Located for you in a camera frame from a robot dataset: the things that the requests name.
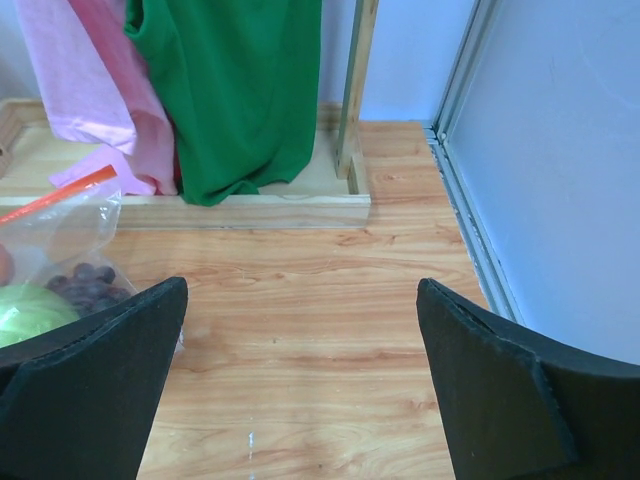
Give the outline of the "wooden rack tray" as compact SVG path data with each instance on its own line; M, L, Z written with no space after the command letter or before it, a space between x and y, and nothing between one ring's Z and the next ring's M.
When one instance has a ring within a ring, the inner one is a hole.
M119 226L129 230L361 229L372 209L358 143L341 142L338 104L317 110L313 152L291 181L187 194L124 196ZM1 103L1 212L8 214L54 192L56 173L96 152L94 144L57 137L39 99Z

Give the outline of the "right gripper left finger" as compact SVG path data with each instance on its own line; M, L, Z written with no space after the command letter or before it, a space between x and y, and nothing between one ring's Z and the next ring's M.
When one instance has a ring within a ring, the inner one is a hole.
M187 304L171 277L2 348L2 478L136 478Z

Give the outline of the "right wooden rack post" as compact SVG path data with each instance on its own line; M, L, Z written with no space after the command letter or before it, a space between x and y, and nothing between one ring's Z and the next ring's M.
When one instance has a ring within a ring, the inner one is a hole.
M357 0L354 11L334 160L336 176L347 181L350 194L359 193L359 122L378 5L378 0Z

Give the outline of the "orange pumpkin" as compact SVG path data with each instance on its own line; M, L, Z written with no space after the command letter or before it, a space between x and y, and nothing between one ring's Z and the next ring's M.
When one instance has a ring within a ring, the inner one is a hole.
M4 245L0 245L0 286L9 285L15 275L13 256Z

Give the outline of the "green shirt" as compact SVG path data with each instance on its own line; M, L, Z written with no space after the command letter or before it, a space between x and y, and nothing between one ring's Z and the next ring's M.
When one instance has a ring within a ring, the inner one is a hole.
M291 181L316 132L318 1L130 1L124 31L174 126L180 193Z

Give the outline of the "green apple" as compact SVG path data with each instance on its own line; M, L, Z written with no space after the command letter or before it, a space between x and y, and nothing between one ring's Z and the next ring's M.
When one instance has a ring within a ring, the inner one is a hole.
M1 347L34 338L79 319L60 295L36 285L1 288Z

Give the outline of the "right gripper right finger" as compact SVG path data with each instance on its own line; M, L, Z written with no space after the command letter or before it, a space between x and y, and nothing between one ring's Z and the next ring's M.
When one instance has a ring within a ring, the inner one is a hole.
M434 279L417 316L459 479L635 479L639 368L536 333Z

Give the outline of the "purple grape bunch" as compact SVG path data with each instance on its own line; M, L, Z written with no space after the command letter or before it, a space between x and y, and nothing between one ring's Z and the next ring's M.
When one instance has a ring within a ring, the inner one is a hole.
M80 317L111 308L134 294L134 289L106 264L81 262L68 275L55 275L45 287L67 300Z

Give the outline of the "pink shirt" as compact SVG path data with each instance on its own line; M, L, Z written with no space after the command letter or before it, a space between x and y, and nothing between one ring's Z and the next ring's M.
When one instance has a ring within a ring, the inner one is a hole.
M110 165L126 194L176 194L172 126L124 33L125 2L15 6L53 134L98 147L50 182L66 186Z

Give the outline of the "clear zip top bag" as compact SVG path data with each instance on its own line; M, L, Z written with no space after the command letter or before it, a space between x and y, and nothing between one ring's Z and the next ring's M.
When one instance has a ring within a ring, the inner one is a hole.
M103 254L115 236L121 200L116 172L107 166L3 215L1 245L15 263L9 285L46 288L51 277L87 262L114 267L135 294Z

